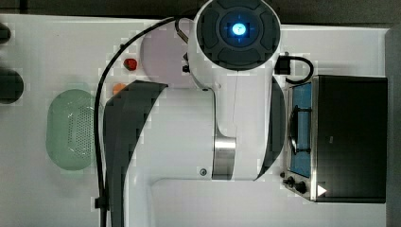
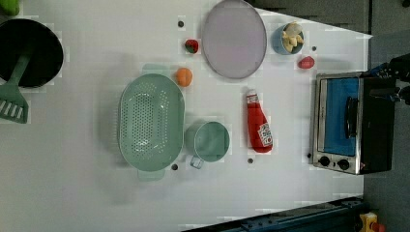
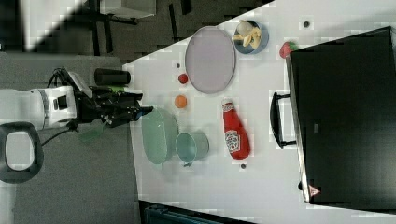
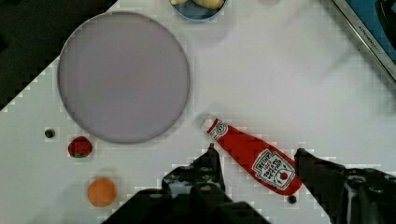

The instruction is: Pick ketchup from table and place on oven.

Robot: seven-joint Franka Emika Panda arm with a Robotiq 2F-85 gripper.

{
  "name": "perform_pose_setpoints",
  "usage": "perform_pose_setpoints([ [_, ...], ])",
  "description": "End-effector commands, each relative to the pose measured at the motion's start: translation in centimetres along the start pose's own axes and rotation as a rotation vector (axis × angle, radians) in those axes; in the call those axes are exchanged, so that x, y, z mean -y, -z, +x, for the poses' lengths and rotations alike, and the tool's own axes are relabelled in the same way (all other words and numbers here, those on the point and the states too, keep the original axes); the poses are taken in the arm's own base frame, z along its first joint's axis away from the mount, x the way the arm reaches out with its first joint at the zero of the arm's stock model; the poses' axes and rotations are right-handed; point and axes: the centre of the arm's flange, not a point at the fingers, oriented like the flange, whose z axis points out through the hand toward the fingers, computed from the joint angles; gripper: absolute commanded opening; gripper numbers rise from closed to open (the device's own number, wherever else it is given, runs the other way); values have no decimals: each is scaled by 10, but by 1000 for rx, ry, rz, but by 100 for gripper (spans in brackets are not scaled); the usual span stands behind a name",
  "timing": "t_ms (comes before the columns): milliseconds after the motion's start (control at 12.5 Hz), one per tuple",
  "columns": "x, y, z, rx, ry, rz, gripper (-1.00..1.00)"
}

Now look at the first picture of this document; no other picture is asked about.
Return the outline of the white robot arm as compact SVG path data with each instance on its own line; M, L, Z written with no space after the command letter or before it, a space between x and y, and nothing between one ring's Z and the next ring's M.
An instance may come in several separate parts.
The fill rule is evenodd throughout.
M208 0L187 41L194 87L137 79L108 100L103 227L154 227L161 180L255 181L270 168L286 132L280 38L264 0Z

